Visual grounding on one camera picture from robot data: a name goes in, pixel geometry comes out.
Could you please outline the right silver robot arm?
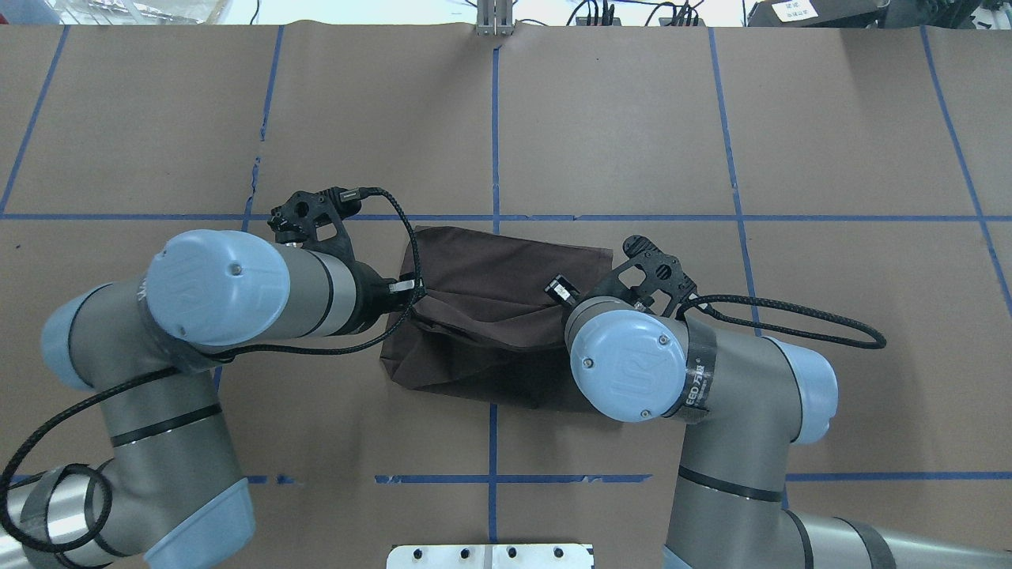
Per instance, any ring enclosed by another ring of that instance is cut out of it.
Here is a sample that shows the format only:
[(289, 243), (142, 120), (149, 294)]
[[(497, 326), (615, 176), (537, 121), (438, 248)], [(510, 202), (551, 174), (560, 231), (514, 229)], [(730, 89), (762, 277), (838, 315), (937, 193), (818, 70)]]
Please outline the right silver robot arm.
[(572, 377), (604, 416), (685, 425), (664, 568), (1008, 568), (987, 550), (785, 507), (792, 444), (816, 443), (838, 410), (833, 367), (780, 339), (716, 329), (716, 303), (773, 307), (867, 333), (821, 340), (881, 349), (863, 322), (756, 296), (699, 296), (675, 256), (648, 238), (623, 242), (628, 260), (579, 292), (563, 275), (546, 295), (564, 310)]

